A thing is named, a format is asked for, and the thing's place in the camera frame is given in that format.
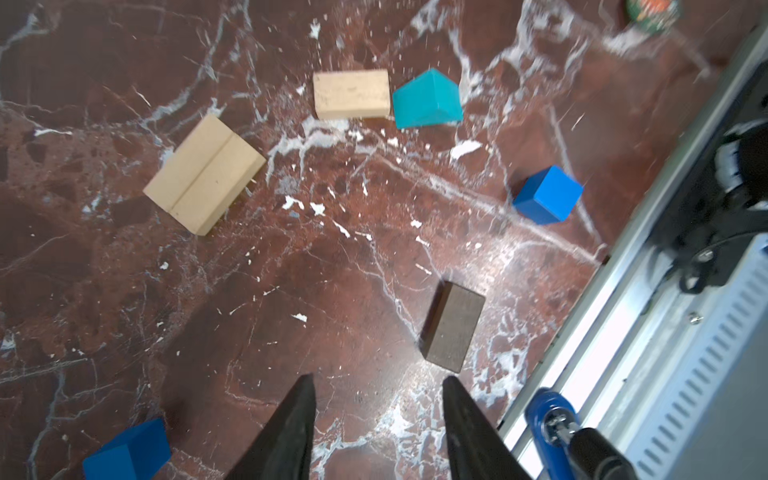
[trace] metal screw head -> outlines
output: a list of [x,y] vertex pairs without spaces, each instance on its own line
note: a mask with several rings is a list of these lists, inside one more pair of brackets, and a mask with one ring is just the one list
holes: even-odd
[[704,317],[702,317],[698,312],[688,313],[688,322],[690,322],[691,325],[698,325],[703,319]]
[[705,251],[696,255],[696,261],[699,263],[711,262],[715,257],[715,253],[712,250],[706,249]]

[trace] blue cube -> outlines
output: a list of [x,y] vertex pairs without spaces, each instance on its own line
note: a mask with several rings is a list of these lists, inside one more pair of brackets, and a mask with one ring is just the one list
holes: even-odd
[[397,128],[464,120],[458,85],[434,68],[397,89],[392,107]]
[[136,425],[83,460],[87,480],[149,480],[170,460],[163,419]]
[[568,218],[583,191],[584,187],[555,165],[528,178],[512,204],[521,214],[546,225]]

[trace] rectangular wooden block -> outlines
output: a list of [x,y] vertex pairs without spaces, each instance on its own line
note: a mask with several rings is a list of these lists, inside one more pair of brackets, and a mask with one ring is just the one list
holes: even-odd
[[460,373],[484,304],[482,295],[447,282],[425,335],[424,358]]
[[320,120],[371,118],[389,115],[387,70],[315,73],[315,112]]
[[265,163],[245,140],[208,115],[144,193],[190,232],[205,235]]

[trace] brown marble surface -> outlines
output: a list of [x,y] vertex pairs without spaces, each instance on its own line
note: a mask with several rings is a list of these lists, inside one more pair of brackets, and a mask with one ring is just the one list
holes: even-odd
[[[487,297],[460,378],[498,421],[765,4],[648,38],[618,0],[3,2],[0,478],[158,415],[158,478],[222,478],[306,372],[314,478],[447,478],[440,279]],[[430,67],[460,125],[313,119],[313,71]],[[269,163],[198,238],[141,189],[209,111]],[[551,164],[583,201],[538,227]]]

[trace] toy block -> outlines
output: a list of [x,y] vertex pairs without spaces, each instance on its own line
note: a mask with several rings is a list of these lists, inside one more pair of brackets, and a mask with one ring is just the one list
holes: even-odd
[[144,188],[160,208],[205,235],[266,163],[213,115],[206,116]]
[[392,105],[397,128],[464,120],[458,85],[434,68],[395,91]]
[[482,295],[447,282],[425,332],[424,358],[460,373],[484,304]]
[[389,101],[387,70],[315,73],[315,112],[320,120],[386,117]]
[[163,419],[136,425],[83,460],[86,480],[149,480],[170,460]]
[[539,225],[568,218],[584,188],[558,166],[552,166],[528,178],[512,202],[521,214]]

